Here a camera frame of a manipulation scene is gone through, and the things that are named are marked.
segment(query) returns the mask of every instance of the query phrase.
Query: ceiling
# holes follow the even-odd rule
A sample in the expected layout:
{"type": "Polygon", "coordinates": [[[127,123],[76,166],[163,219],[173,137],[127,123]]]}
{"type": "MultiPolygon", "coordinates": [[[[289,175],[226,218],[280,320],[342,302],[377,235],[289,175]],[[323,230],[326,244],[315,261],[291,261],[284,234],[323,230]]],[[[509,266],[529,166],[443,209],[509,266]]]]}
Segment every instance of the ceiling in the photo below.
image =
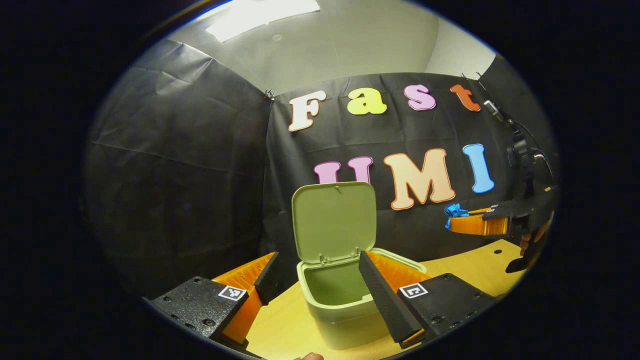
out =
{"type": "Polygon", "coordinates": [[[317,3],[319,12],[274,21],[224,43],[205,30],[216,15],[169,37],[274,94],[347,76],[427,69],[438,37],[438,18],[430,11],[402,0],[317,3]]]}

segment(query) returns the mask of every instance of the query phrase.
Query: green trash bin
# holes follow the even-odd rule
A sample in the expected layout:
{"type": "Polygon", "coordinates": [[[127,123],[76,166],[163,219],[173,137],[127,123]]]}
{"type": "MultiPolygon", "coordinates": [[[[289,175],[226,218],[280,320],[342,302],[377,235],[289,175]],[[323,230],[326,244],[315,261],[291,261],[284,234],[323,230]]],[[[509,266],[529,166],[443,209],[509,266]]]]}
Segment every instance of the green trash bin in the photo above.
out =
{"type": "Polygon", "coordinates": [[[415,261],[376,242],[376,194],[364,182],[303,186],[292,198],[293,229],[301,261],[298,279],[311,315],[328,347],[370,343],[387,335],[358,262],[370,250],[426,273],[415,261]]]}

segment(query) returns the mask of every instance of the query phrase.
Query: foam letter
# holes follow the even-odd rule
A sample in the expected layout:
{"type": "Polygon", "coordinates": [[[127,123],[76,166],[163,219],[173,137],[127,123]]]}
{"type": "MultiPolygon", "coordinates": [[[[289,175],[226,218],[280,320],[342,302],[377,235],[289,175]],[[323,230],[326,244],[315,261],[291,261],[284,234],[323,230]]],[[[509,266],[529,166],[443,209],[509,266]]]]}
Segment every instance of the foam letter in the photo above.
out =
{"type": "Polygon", "coordinates": [[[484,160],[484,146],[479,143],[467,145],[462,148],[462,152],[469,157],[471,168],[474,171],[476,183],[472,188],[474,193],[485,193],[493,189],[494,183],[489,177],[489,170],[484,160]]]}
{"type": "Polygon", "coordinates": [[[480,105],[474,103],[471,100],[470,96],[473,95],[471,94],[471,91],[463,88],[460,84],[454,85],[450,90],[451,92],[456,93],[456,95],[462,102],[462,105],[464,105],[467,109],[471,111],[480,111],[480,105]]]}
{"type": "Polygon", "coordinates": [[[409,85],[404,88],[404,96],[408,97],[409,106],[414,110],[429,110],[436,106],[436,99],[428,95],[429,89],[424,85],[409,85]]]}
{"type": "Polygon", "coordinates": [[[289,104],[291,104],[293,108],[293,116],[291,125],[289,125],[289,131],[298,131],[313,125],[314,121],[307,117],[307,113],[311,113],[313,116],[318,115],[318,111],[320,110],[318,100],[322,101],[325,99],[326,93],[322,90],[291,99],[289,104]]]}
{"type": "Polygon", "coordinates": [[[382,103],[380,92],[373,88],[359,88],[349,93],[347,110],[354,115],[364,115],[366,113],[382,114],[387,110],[387,105],[382,103]]]}
{"type": "Polygon", "coordinates": [[[444,149],[431,149],[424,154],[422,171],[406,154],[393,154],[384,159],[384,163],[391,168],[394,175],[396,199],[391,203],[394,210],[404,210],[413,206],[414,201],[409,197],[409,188],[421,204],[427,202],[429,189],[433,188],[430,200],[443,202],[451,200],[456,192],[451,188],[444,149]]]}
{"type": "Polygon", "coordinates": [[[338,182],[338,170],[340,170],[339,162],[329,161],[327,163],[321,163],[314,167],[314,172],[318,175],[319,184],[337,183],[338,182]]]}
{"type": "Polygon", "coordinates": [[[356,174],[356,181],[363,181],[371,184],[369,179],[369,165],[373,164],[373,159],[368,156],[360,156],[349,160],[349,167],[353,169],[356,174]]]}

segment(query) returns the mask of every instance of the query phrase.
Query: ceiling light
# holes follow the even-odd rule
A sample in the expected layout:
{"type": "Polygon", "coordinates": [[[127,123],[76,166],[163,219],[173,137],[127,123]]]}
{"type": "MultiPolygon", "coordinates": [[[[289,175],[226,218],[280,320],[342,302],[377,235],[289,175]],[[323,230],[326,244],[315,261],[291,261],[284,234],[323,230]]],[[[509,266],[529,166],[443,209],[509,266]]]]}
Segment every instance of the ceiling light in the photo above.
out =
{"type": "Polygon", "coordinates": [[[226,11],[216,13],[207,28],[221,42],[276,20],[320,11],[316,0],[233,0],[225,5],[226,11]]]}

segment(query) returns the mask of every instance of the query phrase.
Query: wooden table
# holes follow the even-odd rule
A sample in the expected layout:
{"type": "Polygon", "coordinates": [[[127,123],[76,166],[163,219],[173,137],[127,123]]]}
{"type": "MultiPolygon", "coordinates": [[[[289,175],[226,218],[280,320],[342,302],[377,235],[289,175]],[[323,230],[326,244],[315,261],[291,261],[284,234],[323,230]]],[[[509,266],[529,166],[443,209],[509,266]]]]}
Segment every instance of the wooden table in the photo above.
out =
{"type": "MultiPolygon", "coordinates": [[[[507,264],[519,255],[519,247],[499,240],[476,250],[422,264],[432,277],[450,272],[485,293],[497,296],[509,291],[524,273],[504,272],[507,264]]],[[[391,335],[346,350],[328,348],[309,313],[298,282],[260,309],[247,339],[247,350],[268,360],[293,360],[309,352],[321,354],[325,360],[371,360],[402,351],[391,335]]]]}

